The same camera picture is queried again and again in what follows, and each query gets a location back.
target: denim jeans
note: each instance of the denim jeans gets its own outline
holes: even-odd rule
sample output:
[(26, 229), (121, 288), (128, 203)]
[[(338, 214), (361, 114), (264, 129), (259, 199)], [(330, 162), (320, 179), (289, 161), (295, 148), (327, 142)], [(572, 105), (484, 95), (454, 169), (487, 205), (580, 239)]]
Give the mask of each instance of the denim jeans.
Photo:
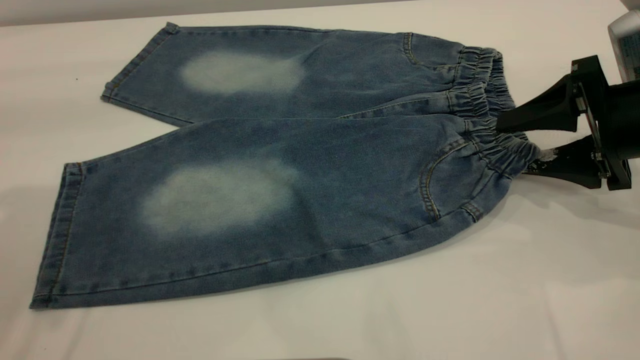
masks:
[(32, 308), (246, 288), (479, 221), (539, 154), (494, 49), (413, 33), (167, 24), (102, 99), (179, 126), (67, 163)]

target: jeans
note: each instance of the jeans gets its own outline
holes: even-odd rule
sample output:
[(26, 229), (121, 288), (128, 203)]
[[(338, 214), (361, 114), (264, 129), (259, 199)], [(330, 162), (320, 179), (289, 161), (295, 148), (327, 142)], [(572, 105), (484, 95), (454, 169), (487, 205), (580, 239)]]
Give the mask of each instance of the jeans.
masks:
[(67, 163), (31, 307), (355, 268), (479, 221), (540, 150), (494, 49), (413, 33), (167, 24), (102, 99), (179, 129)]

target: white surface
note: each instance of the white surface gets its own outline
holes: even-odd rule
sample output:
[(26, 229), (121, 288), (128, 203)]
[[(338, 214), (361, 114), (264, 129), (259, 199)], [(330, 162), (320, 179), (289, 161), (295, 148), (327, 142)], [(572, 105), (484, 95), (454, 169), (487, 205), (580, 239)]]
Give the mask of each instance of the white surface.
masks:
[[(430, 0), (0, 29), (0, 359), (639, 359), (637, 182), (608, 192), (522, 176), (442, 246), (359, 270), (193, 299), (27, 309), (62, 164), (172, 130), (99, 100), (167, 20), (492, 46), (522, 104), (592, 54), (619, 83), (607, 25), (625, 12), (614, 1)], [(575, 137), (550, 133), (532, 139)]]
[(398, 0), (0, 0), (0, 26), (384, 1)]

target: seam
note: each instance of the seam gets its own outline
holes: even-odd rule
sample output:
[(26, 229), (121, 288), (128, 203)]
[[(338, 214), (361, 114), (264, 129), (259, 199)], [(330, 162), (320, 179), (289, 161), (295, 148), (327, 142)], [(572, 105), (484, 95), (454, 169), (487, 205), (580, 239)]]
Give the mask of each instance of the seam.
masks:
[(365, 114), (365, 113), (370, 113), (373, 111), (378, 111), (378, 110), (382, 110), (382, 109), (386, 109), (386, 108), (390, 108), (391, 106), (396, 106), (396, 105), (402, 105), (402, 104), (409, 104), (410, 102), (420, 102), (420, 101), (425, 101), (428, 98), (425, 97), (423, 99), (417, 99), (417, 100), (408, 100), (408, 101), (402, 101), (402, 102), (395, 102), (393, 104), (389, 104), (389, 105), (384, 105), (384, 106), (380, 106), (379, 108), (372, 108), (372, 109), (368, 109), (368, 110), (362, 110), (362, 111), (358, 111), (356, 113), (350, 113), (347, 115), (341, 115), (339, 117), (337, 117), (337, 119), (346, 119), (347, 117), (353, 116), (353, 115), (359, 115), (359, 114)]
[[(321, 29), (279, 29), (279, 28), (252, 28), (252, 29), (227, 29), (227, 30), (210, 30), (210, 31), (198, 31), (197, 29), (206, 29), (208, 28), (207, 26), (204, 27), (180, 27), (180, 29), (189, 35), (193, 35), (195, 33), (200, 33), (200, 34), (215, 34), (215, 33), (239, 33), (239, 32), (243, 32), (243, 31), (255, 31), (255, 30), (269, 30), (269, 31), (299, 31), (302, 33), (333, 33), (333, 32), (337, 32), (337, 31), (348, 31), (348, 32), (354, 32), (354, 33), (358, 33), (361, 32), (359, 30), (346, 30), (346, 29), (329, 29), (329, 30), (321, 30)], [(379, 33), (379, 31), (366, 31), (368, 33)]]
[(69, 238), (71, 237), (71, 227), (73, 224), (73, 220), (74, 220), (74, 214), (76, 213), (76, 205), (78, 203), (78, 198), (80, 197), (80, 189), (82, 187), (82, 185), (84, 184), (84, 172), (82, 170), (82, 163), (76, 163), (78, 166), (78, 171), (80, 172), (80, 183), (78, 184), (77, 190), (76, 190), (76, 194), (75, 194), (75, 199), (74, 199), (74, 207), (71, 209), (71, 215), (69, 217), (69, 226), (67, 227), (67, 235), (65, 237), (65, 246), (62, 250), (62, 258), (60, 259), (60, 266), (58, 267), (58, 272), (56, 273), (56, 278), (53, 281), (53, 284), (51, 284), (51, 289), (49, 289), (49, 293), (47, 294), (48, 296), (52, 296), (53, 295), (53, 289), (55, 289), (55, 287), (58, 285), (58, 283), (60, 282), (60, 275), (62, 275), (62, 267), (65, 263), (65, 258), (67, 257), (67, 249), (69, 246)]
[[(440, 212), (438, 211), (438, 208), (436, 207), (436, 204), (433, 201), (433, 198), (431, 197), (431, 192), (429, 190), (429, 185), (431, 182), (431, 176), (433, 175), (433, 171), (442, 160), (444, 160), (446, 157), (451, 155), (453, 152), (458, 151), (467, 145), (469, 145), (469, 141), (467, 141), (467, 139), (464, 139), (464, 141), (461, 144), (455, 145), (452, 149), (449, 149), (442, 156), (440, 156), (433, 164), (427, 164), (420, 171), (419, 186), (420, 186), (420, 189), (422, 190), (422, 201), (425, 203), (425, 210), (428, 213), (429, 213), (429, 209), (431, 210), (431, 212), (433, 212), (433, 216), (435, 217), (435, 220), (440, 219)], [(429, 172), (426, 175), (426, 180), (424, 181), (424, 185), (422, 185), (422, 179), (425, 178), (424, 172), (427, 170), (427, 168), (429, 168)]]
[(107, 96), (107, 95), (105, 95), (104, 97), (108, 97), (108, 98), (109, 98), (109, 100), (114, 100), (114, 101), (116, 101), (116, 102), (121, 102), (122, 104), (126, 104), (126, 105), (129, 105), (129, 106), (133, 106), (134, 108), (138, 108), (138, 109), (141, 109), (141, 110), (144, 110), (144, 111), (148, 111), (148, 112), (153, 113), (153, 114), (157, 114), (157, 115), (160, 115), (160, 116), (164, 116), (164, 117), (168, 117), (168, 118), (175, 119), (175, 120), (178, 120), (178, 121), (182, 121), (182, 122), (185, 122), (185, 123), (187, 123), (187, 124), (194, 124), (194, 122), (192, 122), (192, 121), (182, 120), (182, 119), (180, 119), (180, 118), (173, 117), (173, 116), (171, 116), (171, 115), (167, 115), (167, 114), (165, 114), (165, 113), (161, 113), (161, 112), (159, 112), (159, 111), (154, 111), (154, 110), (150, 110), (150, 109), (147, 109), (147, 108), (143, 108), (142, 106), (138, 106), (138, 105), (132, 104), (132, 103), (130, 103), (130, 102), (122, 101), (122, 100), (117, 99), (117, 98), (115, 98), (115, 97), (111, 97), (111, 95), (108, 95), (108, 96)]
[(423, 228), (425, 226), (430, 226), (433, 225), (433, 223), (429, 223), (429, 224), (423, 224), (420, 225), (418, 227), (414, 227), (413, 229), (407, 230), (407, 231), (403, 231), (401, 233), (397, 233), (397, 234), (393, 234), (390, 236), (386, 236), (384, 238), (378, 239), (378, 240), (374, 240), (372, 242), (366, 243), (366, 244), (361, 244), (361, 245), (357, 245), (354, 247), (344, 247), (344, 248), (340, 248), (340, 249), (331, 249), (325, 252), (321, 252), (318, 254), (313, 254), (311, 256), (297, 256), (295, 258), (285, 258), (285, 259), (276, 259), (276, 260), (270, 260), (270, 261), (264, 261), (261, 263), (257, 263), (257, 264), (253, 264), (253, 265), (246, 265), (246, 266), (239, 266), (237, 268), (233, 268), (233, 269), (228, 269), (228, 270), (223, 270), (223, 271), (216, 271), (216, 272), (209, 272), (206, 274), (202, 274), (202, 275), (196, 275), (196, 276), (191, 276), (191, 277), (185, 277), (183, 279), (175, 279), (175, 280), (170, 280), (170, 281), (161, 281), (161, 282), (155, 282), (153, 284), (144, 284), (144, 285), (136, 285), (136, 286), (130, 286), (127, 288), (117, 288), (117, 289), (107, 289), (107, 290), (97, 290), (97, 291), (89, 291), (86, 293), (65, 293), (65, 294), (47, 294), (47, 293), (41, 293), (41, 294), (37, 294), (37, 295), (33, 295), (33, 297), (43, 297), (43, 296), (49, 296), (49, 295), (54, 295), (54, 296), (73, 296), (73, 295), (88, 295), (88, 294), (94, 294), (94, 293), (104, 293), (107, 291), (119, 291), (119, 290), (128, 290), (128, 289), (135, 289), (135, 288), (143, 288), (145, 286), (154, 286), (154, 285), (162, 285), (162, 284), (170, 284), (171, 282), (177, 282), (177, 281), (185, 281), (185, 280), (190, 280), (190, 279), (197, 279), (199, 277), (205, 277), (205, 276), (210, 276), (210, 275), (216, 275), (216, 274), (224, 274), (225, 272), (231, 272), (231, 271), (235, 271), (235, 270), (244, 270), (247, 268), (253, 268), (256, 266), (261, 266), (261, 265), (266, 265), (266, 264), (270, 264), (270, 263), (277, 263), (277, 262), (281, 262), (281, 261), (292, 261), (292, 260), (300, 260), (300, 259), (311, 259), (311, 258), (316, 258), (319, 256), (323, 256), (325, 254), (329, 254), (331, 252), (337, 252), (337, 251), (345, 251), (345, 250), (355, 250), (361, 247), (366, 247), (366, 246), (370, 246), (374, 243), (378, 243), (381, 241), (385, 241), (391, 238), (394, 238), (396, 236), (400, 236), (400, 235), (404, 235), (404, 234), (408, 234), (412, 231), (416, 231), (420, 228)]
[(467, 205), (462, 205), (460, 208), (464, 211), (466, 211), (469, 215), (471, 215), (471, 217), (474, 219), (474, 222), (478, 222), (478, 218), (473, 214), (473, 212), (471, 212), (471, 210), (467, 209), (466, 207)]
[(159, 47), (162, 46), (162, 44), (164, 44), (164, 42), (171, 37), (171, 35), (173, 35), (172, 33), (169, 33), (168, 35), (166, 35), (164, 37), (164, 39), (162, 39), (162, 41), (160, 41), (159, 44), (157, 44), (151, 51), (149, 51), (146, 55), (144, 55), (144, 57), (140, 58), (140, 62), (131, 70), (129, 70), (128, 72), (126, 72), (126, 74), (124, 74), (123, 78), (120, 79), (120, 81), (118, 81), (117, 83), (113, 84), (113, 88), (111, 89), (111, 91), (109, 92), (109, 98), (112, 99), (112, 95), (113, 92), (127, 79), (129, 78), (129, 76), (131, 74), (133, 74), (133, 72), (140, 66), (142, 65), (142, 63), (145, 62), (145, 60), (147, 60), (149, 58), (149, 56), (151, 56), (151, 54), (153, 54)]
[(421, 65), (420, 61), (415, 58), (411, 49), (411, 42), (413, 41), (413, 33), (404, 33), (403, 37), (403, 52), (407, 60), (413, 65)]
[(456, 80), (458, 80), (460, 76), (460, 65), (462, 64), (462, 54), (465, 52), (466, 49), (467, 49), (466, 46), (463, 46), (462, 49), (460, 49), (460, 54), (458, 55), (458, 62), (456, 63), (456, 70), (453, 71), (453, 81), (451, 82), (451, 84), (455, 84)]
[(170, 139), (171, 137), (173, 137), (175, 134), (178, 133), (179, 129), (173, 130), (169, 133), (166, 133), (164, 135), (160, 135), (157, 138), (153, 138), (150, 140), (147, 140), (146, 142), (143, 143), (139, 143), (138, 145), (134, 145), (128, 149), (124, 149), (124, 150), (120, 150), (120, 151), (116, 151), (116, 152), (112, 152), (111, 154), (108, 155), (104, 155), (104, 156), (100, 156), (98, 158), (92, 159), (92, 160), (87, 160), (87, 161), (83, 161), (83, 164), (87, 167), (89, 166), (94, 166), (94, 165), (98, 165), (100, 163), (103, 163), (107, 160), (111, 160), (112, 158), (115, 158), (116, 156), (123, 156), (138, 150), (142, 150), (145, 149), (151, 145), (155, 145), (157, 143), (160, 142), (164, 142), (167, 141), (168, 139)]

